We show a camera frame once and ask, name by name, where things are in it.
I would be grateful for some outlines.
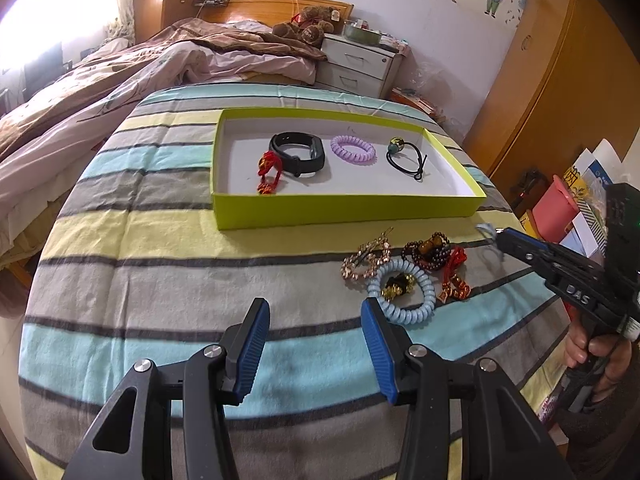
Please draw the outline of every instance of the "blue stripe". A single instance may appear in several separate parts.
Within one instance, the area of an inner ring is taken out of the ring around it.
[[[489,177],[487,177],[478,168],[465,168],[465,170],[467,171],[467,173],[469,175],[471,175],[473,177],[473,179],[476,182],[479,182],[480,184],[484,184],[485,186],[488,186],[488,187],[495,187],[494,183],[489,180]]]
[[[408,332],[447,359],[472,352],[551,297],[535,274],[439,308],[433,319]],[[107,338],[25,324],[20,376],[75,399],[103,404],[136,359],[158,365],[189,358],[206,346],[160,340]],[[268,341],[254,388],[231,418],[318,409],[379,391],[362,330]]]
[[[371,97],[362,97],[352,94],[338,94],[316,88],[299,86],[278,86],[262,84],[226,83],[226,84],[201,84],[189,85],[181,88],[171,88],[154,92],[146,97],[140,104],[148,105],[164,101],[186,100],[193,98],[225,98],[225,97],[287,97],[292,99],[312,99],[328,103],[362,106],[373,110],[384,110],[406,117],[436,124],[427,114],[400,103],[382,101]]]
[[[140,146],[103,152],[95,156],[80,180],[124,170],[210,168],[211,146]]]

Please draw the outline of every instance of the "white drawer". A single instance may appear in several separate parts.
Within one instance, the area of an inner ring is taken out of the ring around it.
[[[370,75],[325,61],[318,64],[316,81],[352,94],[375,98],[380,97],[384,84],[384,81]]]
[[[352,92],[347,92],[346,90],[343,90],[341,88],[334,88],[332,86],[325,85],[324,83],[319,83],[318,81],[315,82],[314,88],[317,88],[319,90],[328,90],[329,92],[341,92],[341,93],[347,93],[347,94],[352,93]]]
[[[331,38],[324,38],[322,51],[329,63],[351,68],[376,79],[384,79],[391,67],[393,56],[384,56],[364,47],[355,46]]]

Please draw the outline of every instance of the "striped bedsheet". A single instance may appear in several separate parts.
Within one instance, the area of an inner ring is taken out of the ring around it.
[[[406,410],[378,391],[360,329],[362,290],[340,263],[389,222],[219,232],[209,195],[221,108],[321,108],[420,124],[486,192],[471,218],[395,221],[395,254],[444,232],[465,247],[471,297],[408,331],[444,358],[497,359],[537,409],[562,372],[561,302],[521,262],[501,260],[474,225],[519,227],[487,177],[428,117],[403,105],[284,86],[217,84],[141,102],[87,167],[50,234],[20,350],[28,451],[39,480],[58,480],[100,407],[139,358],[187,359],[239,322],[256,296],[271,330],[254,389],[227,408],[243,479],[381,479],[399,459]],[[174,403],[174,478],[184,478]],[[450,477],[460,474],[452,405]]]

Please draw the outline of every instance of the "blue spiral hair tie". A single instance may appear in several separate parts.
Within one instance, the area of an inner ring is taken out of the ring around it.
[[[412,274],[422,291],[423,301],[419,308],[407,310],[399,308],[382,297],[380,283],[382,278],[392,272],[405,272]],[[436,304],[436,292],[430,277],[418,266],[402,258],[392,258],[378,269],[376,275],[367,282],[367,293],[370,298],[376,298],[385,317],[398,325],[412,325],[426,320],[432,313]]]

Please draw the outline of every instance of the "red charm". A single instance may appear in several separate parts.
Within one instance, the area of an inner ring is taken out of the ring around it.
[[[278,173],[276,173],[275,178],[271,182],[267,182],[266,175],[267,173],[269,173],[271,168],[275,168]],[[260,184],[258,184],[258,193],[260,193],[261,195],[275,193],[281,174],[282,161],[280,160],[280,157],[274,152],[265,152],[260,157],[260,161],[258,161],[258,176],[260,177]]]
[[[471,287],[456,274],[456,269],[464,262],[466,262],[465,250],[462,247],[455,247],[442,273],[442,292],[438,295],[442,303],[447,301],[449,296],[456,300],[465,300],[471,293]]]

